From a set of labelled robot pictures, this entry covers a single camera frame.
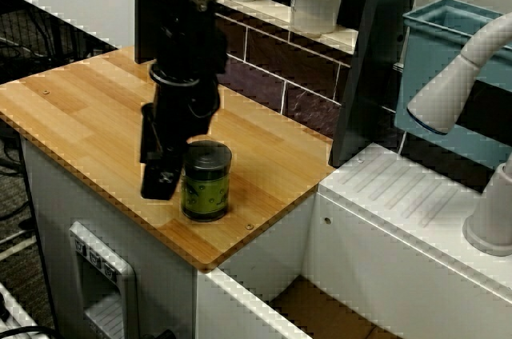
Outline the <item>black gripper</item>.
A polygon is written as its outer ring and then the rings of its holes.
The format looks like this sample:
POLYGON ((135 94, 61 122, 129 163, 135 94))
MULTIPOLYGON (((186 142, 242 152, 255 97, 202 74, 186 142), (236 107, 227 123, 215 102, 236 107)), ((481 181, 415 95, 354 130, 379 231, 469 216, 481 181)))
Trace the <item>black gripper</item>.
POLYGON ((205 134, 220 106, 214 73, 176 78, 157 63, 150 67, 154 100, 142 108, 141 196, 170 200, 179 183, 188 139, 205 134))

